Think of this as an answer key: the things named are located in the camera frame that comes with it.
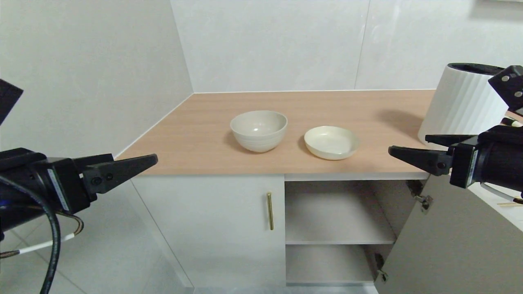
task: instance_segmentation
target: wooden countertop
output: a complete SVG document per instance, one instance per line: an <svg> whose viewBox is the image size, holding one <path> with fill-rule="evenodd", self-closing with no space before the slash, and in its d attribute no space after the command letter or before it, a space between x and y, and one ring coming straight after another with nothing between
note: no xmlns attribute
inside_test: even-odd
<svg viewBox="0 0 523 294"><path fill-rule="evenodd" d="M150 153L159 162L144 174L325 174L419 173L391 157L391 145L424 148L417 132L434 90L194 94L119 158ZM234 139L229 123L251 110L274 110L289 119L275 149L256 154ZM332 125L361 139L341 161L315 157L303 135Z"/></svg>

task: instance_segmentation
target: gold door handle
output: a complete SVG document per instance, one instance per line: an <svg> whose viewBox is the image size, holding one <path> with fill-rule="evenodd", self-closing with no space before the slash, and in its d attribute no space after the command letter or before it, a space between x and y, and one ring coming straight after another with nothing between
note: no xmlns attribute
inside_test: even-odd
<svg viewBox="0 0 523 294"><path fill-rule="evenodd" d="M274 230L274 216L272 215L272 194L267 192L267 207L269 208L269 227L270 230Z"/></svg>

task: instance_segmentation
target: door hinge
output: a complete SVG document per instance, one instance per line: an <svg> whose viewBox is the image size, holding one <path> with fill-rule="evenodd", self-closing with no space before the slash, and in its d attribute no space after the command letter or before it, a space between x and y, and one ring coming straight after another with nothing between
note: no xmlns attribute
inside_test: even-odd
<svg viewBox="0 0 523 294"><path fill-rule="evenodd" d="M378 268L378 278L380 278L383 283L386 283L389 279L389 275L382 270L385 265L385 259L383 258L383 255L379 253L374 253L374 259L376 260L376 266Z"/></svg>
<svg viewBox="0 0 523 294"><path fill-rule="evenodd" d="M412 197L422 204L422 212L427 214L434 199L431 196L421 195L424 187L423 183L418 179L410 179L407 180L407 187L411 191Z"/></svg>

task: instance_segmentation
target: shallow dish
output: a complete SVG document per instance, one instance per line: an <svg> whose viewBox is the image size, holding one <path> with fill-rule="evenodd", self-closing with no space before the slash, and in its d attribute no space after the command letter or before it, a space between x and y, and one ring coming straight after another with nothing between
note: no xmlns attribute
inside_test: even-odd
<svg viewBox="0 0 523 294"><path fill-rule="evenodd" d="M310 129L304 136L309 151L323 159L341 160L354 154L360 140L351 131L332 126Z"/></svg>

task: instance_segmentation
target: screw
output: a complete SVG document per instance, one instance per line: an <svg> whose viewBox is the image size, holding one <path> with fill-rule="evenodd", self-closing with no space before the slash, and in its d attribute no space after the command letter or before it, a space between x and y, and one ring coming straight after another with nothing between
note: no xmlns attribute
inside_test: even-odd
<svg viewBox="0 0 523 294"><path fill-rule="evenodd" d="M98 186L101 184L101 182L103 182L103 180L100 177L95 177L91 180L91 184L93 186Z"/></svg>

